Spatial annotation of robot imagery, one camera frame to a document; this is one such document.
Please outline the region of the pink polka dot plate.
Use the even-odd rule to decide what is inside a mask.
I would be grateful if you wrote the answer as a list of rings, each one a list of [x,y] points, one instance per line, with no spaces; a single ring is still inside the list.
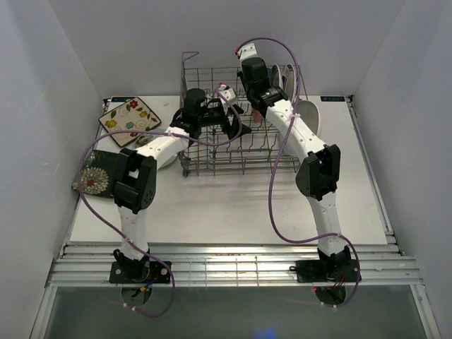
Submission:
[[[261,115],[261,113],[258,110],[253,109],[251,112],[251,118],[252,118],[253,123],[257,124],[262,121],[263,116]]]

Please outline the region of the white oval plate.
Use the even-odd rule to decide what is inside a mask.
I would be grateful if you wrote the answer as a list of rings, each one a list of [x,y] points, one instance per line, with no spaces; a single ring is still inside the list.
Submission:
[[[322,129],[321,115],[315,103],[309,100],[300,100],[297,103],[296,112],[300,115],[304,123],[314,132],[316,136],[321,135]],[[282,145],[284,138],[285,133],[278,134],[278,141],[280,146]],[[296,152],[289,145],[289,141],[286,143],[283,153],[291,157],[296,157],[297,155]]]

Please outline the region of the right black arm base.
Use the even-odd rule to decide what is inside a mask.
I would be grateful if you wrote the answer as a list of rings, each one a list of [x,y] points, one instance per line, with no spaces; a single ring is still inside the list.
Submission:
[[[297,275],[299,283],[353,283],[361,280],[356,260],[335,268],[328,267],[320,259],[301,260],[290,266],[289,271]]]

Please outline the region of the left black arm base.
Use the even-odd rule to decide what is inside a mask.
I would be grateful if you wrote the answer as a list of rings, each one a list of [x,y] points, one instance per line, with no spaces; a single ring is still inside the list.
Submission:
[[[167,284],[172,281],[169,268],[172,263],[165,261],[164,267],[157,261],[147,261],[140,268],[127,268],[116,261],[112,264],[108,282],[112,284],[147,284],[153,281],[157,284]]]

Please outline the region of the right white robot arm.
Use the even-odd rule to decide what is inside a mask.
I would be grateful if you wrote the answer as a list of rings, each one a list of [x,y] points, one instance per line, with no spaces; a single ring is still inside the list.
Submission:
[[[240,62],[238,73],[252,107],[282,134],[283,145],[299,158],[295,182],[314,216],[319,259],[297,262],[298,278],[304,282],[358,279],[356,260],[341,232],[336,209],[336,190],[340,174],[340,149],[324,143],[295,111],[295,104],[268,79],[264,60],[251,56]]]

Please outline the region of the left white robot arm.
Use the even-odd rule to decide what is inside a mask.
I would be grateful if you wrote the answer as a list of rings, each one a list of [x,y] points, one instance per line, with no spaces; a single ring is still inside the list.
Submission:
[[[216,97],[209,100],[202,89],[188,90],[182,107],[161,136],[135,150],[119,152],[112,194],[121,220],[122,241],[114,258],[129,280],[139,283],[150,273],[145,214],[156,195],[157,171],[197,141],[205,127],[220,126],[231,141],[249,132],[239,120],[243,111],[236,92],[224,83],[215,92]]]

